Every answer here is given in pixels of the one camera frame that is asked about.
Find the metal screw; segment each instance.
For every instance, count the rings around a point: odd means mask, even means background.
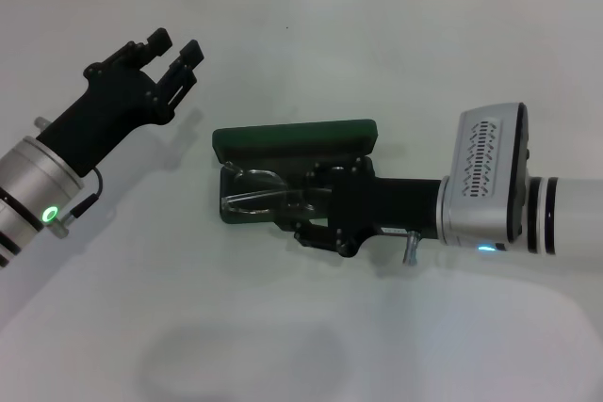
[[[34,126],[40,129],[40,132],[43,132],[48,126],[50,126],[51,122],[43,117],[37,117],[34,120]]]
[[[416,265],[416,249],[421,240],[421,234],[417,231],[409,231],[406,237],[406,250],[404,251],[404,265],[413,267]]]

